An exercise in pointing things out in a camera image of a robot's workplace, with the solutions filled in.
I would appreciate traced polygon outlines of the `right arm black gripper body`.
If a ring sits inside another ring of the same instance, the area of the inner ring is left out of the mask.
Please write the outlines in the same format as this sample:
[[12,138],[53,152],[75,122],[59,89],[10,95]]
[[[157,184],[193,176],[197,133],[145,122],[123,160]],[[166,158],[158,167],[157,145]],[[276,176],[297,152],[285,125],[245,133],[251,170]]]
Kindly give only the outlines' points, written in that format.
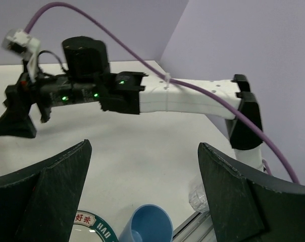
[[99,101],[99,74],[82,77],[69,74],[40,74],[35,82],[27,73],[17,81],[17,120],[31,123],[29,112],[36,104],[41,122],[50,119],[53,107]]

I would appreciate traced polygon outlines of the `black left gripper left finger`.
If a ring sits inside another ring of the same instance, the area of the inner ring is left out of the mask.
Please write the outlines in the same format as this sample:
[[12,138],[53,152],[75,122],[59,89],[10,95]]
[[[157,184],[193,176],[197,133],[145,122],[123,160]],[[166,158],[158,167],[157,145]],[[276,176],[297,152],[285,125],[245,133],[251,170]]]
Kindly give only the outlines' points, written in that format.
[[0,241],[69,241],[91,153],[84,140],[0,176]]

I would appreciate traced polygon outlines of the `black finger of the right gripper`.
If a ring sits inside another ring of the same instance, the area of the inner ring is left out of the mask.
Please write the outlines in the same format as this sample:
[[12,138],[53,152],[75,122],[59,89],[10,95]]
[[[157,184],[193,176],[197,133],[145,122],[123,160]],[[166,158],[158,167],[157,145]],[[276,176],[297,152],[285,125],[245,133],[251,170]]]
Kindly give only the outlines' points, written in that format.
[[35,138],[36,128],[29,116],[33,102],[19,85],[9,85],[5,90],[6,111],[0,117],[0,136]]

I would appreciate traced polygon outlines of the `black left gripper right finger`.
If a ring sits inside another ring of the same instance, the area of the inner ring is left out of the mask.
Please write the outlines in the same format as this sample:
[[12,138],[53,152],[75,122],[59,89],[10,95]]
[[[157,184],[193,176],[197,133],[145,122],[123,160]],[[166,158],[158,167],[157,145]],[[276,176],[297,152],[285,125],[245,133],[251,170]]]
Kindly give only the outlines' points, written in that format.
[[197,152],[217,241],[305,241],[305,186],[245,165],[207,143]]

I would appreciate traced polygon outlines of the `clear glass cup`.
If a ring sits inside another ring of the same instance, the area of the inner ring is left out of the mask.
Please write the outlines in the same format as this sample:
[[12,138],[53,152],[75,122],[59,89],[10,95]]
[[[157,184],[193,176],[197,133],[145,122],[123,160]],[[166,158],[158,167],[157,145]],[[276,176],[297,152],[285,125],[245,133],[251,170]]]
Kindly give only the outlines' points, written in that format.
[[204,213],[210,210],[202,178],[200,176],[196,176],[189,184],[188,201],[196,212]]

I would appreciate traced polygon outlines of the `blue plastic cup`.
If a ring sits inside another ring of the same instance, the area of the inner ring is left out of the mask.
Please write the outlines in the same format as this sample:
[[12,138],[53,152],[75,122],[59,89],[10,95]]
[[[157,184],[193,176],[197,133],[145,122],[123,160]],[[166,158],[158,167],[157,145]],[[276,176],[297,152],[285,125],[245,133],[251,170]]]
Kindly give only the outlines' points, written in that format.
[[119,241],[171,242],[173,224],[164,209],[157,205],[145,204],[138,207],[123,231]]

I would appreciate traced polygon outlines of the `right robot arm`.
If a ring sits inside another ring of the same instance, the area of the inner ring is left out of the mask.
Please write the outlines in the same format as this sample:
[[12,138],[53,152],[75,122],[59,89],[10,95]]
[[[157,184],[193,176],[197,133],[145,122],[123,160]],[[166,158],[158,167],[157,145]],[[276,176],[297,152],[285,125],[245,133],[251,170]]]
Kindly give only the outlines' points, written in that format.
[[[103,111],[122,114],[171,111],[213,114],[226,120],[229,141],[236,154],[230,158],[207,143],[198,147],[198,161],[218,241],[305,241],[305,186],[295,176],[285,181],[260,170],[262,143],[277,148],[263,133],[260,109],[244,75],[223,80],[212,93],[196,85],[170,80],[157,73],[111,73],[106,45],[78,36],[63,41],[67,68],[62,74],[44,73],[38,64],[39,41],[8,39],[4,46],[23,59],[23,72],[5,90],[5,112],[0,117],[0,136],[33,139],[36,128],[30,118],[36,104],[41,122],[51,109],[97,102]],[[15,204],[14,239],[33,241],[43,234],[31,220],[58,215],[58,229],[45,227],[59,240],[66,240],[70,218],[79,203],[88,171],[88,141],[35,165],[0,178],[0,201]]]

